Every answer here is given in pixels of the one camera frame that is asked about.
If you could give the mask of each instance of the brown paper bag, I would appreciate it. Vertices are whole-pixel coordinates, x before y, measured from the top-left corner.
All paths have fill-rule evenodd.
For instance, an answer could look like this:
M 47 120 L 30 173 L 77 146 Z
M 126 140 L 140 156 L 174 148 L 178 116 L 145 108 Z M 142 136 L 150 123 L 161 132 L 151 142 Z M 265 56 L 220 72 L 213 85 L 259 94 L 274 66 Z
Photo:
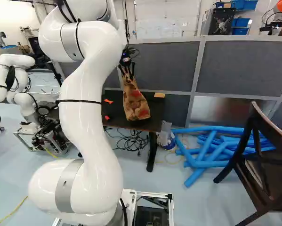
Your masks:
M 150 118 L 150 109 L 145 97 L 137 87 L 137 82 L 130 69 L 122 67 L 123 107 L 128 121 Z

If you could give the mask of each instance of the fan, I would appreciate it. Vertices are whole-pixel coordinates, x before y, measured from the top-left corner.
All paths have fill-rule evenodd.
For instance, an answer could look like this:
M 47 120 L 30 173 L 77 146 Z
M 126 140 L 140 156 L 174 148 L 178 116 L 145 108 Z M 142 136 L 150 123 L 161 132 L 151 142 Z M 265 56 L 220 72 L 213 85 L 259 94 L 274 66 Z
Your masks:
M 213 15 L 208 35 L 230 34 L 235 11 L 235 8 L 213 9 Z

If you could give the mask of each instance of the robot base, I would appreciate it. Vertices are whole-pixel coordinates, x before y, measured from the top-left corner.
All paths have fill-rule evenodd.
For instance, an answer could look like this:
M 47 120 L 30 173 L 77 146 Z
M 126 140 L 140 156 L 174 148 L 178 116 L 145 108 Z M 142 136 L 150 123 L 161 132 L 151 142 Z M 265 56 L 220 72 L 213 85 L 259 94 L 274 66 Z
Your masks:
M 126 206 L 128 226 L 144 226 L 144 222 L 146 222 L 146 226 L 174 226 L 174 202 L 172 194 L 136 192 L 134 190 L 123 189 L 121 197 Z M 157 205 L 157 208 L 138 206 L 137 201 L 140 199 Z M 107 226 L 124 225 L 121 205 L 118 205 L 113 219 Z M 52 226 L 62 226 L 62 219 L 56 218 Z

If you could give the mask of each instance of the table leg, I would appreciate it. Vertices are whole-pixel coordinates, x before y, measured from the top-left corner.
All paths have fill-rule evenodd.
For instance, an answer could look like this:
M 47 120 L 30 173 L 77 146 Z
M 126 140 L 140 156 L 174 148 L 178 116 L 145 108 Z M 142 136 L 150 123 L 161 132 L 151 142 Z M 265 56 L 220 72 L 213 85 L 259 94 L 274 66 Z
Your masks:
M 153 165 L 156 155 L 156 149 L 158 147 L 156 143 L 157 136 L 154 132 L 149 132 L 149 144 L 150 144 L 150 151 L 149 151 L 149 159 L 147 163 L 147 171 L 152 172 L 153 171 Z

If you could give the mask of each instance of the wooden chair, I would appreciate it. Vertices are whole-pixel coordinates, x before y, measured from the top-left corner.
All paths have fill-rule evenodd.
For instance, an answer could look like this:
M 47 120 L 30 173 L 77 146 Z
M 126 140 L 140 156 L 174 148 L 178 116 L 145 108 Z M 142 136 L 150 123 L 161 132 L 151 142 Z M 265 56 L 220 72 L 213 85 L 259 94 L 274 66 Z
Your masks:
M 257 212 L 236 226 L 245 226 L 269 211 L 282 211 L 282 130 L 276 127 L 252 102 L 252 113 L 243 135 L 228 165 L 214 179 L 222 181 L 234 169 L 249 194 Z M 253 131 L 256 153 L 243 155 Z M 259 132 L 275 146 L 275 150 L 261 152 Z

